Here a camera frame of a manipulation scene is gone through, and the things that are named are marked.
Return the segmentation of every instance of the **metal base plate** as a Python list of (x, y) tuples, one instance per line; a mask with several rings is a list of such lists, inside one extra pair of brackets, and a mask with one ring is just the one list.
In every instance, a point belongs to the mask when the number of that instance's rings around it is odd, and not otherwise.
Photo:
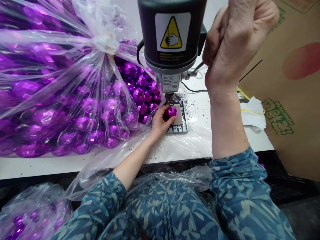
[(180, 104), (182, 124), (181, 125), (174, 125), (174, 126), (170, 125), (169, 129), (166, 131), (166, 134), (189, 132), (188, 117), (187, 117), (187, 114), (184, 109), (183, 101), (179, 101), (179, 100), (177, 100), (177, 98), (175, 98), (173, 101), (170, 102), (170, 104), (171, 105)]

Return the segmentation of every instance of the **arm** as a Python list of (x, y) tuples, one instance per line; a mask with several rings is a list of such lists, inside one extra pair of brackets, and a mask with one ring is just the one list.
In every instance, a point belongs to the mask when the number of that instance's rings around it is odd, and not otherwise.
[(229, 0), (208, 32), (203, 61), (209, 66), (212, 180), (220, 225), (229, 239), (295, 239), (270, 198), (265, 169), (249, 147), (237, 85), (278, 19), (270, 0)]
[(97, 239), (100, 236), (119, 211), (126, 191), (137, 176), (152, 146), (164, 136), (174, 121), (175, 117), (167, 122), (162, 119), (168, 107), (159, 108), (153, 118), (151, 134), (84, 196), (80, 207), (57, 231), (53, 240)]

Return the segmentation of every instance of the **sleeve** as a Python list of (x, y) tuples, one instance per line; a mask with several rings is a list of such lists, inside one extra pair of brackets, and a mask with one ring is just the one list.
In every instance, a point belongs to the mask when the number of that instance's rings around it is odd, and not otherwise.
[(109, 173), (84, 196), (80, 207), (52, 240), (97, 239), (119, 211), (125, 194), (120, 180)]
[(272, 202), (267, 172), (251, 147), (210, 162), (210, 190), (217, 216), (229, 239), (295, 239), (286, 216)]

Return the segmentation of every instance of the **hand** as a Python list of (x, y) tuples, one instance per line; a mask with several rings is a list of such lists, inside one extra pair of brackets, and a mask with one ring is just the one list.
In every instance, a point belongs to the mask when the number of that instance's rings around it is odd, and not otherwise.
[(151, 131), (149, 137), (152, 140), (154, 140), (155, 142), (159, 141), (164, 136), (164, 134), (168, 130), (171, 123), (173, 123), (174, 120), (177, 118), (177, 116), (174, 116), (174, 117), (169, 118), (169, 120), (166, 122), (163, 120), (163, 118), (162, 118), (163, 114), (164, 114), (165, 110), (167, 110), (168, 108), (169, 108), (169, 105), (160, 107), (153, 117), (152, 131)]
[(271, 0), (229, 0), (208, 31), (203, 62), (209, 91), (235, 91), (241, 75), (279, 19)]

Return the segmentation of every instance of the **blue patterned shirt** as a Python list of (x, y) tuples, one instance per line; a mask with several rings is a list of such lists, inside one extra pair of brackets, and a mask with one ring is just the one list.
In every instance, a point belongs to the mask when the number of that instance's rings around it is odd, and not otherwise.
[(267, 173), (257, 161), (251, 147), (212, 160), (215, 199), (167, 180), (150, 181), (126, 195), (111, 172), (52, 239), (295, 239), (270, 198)]

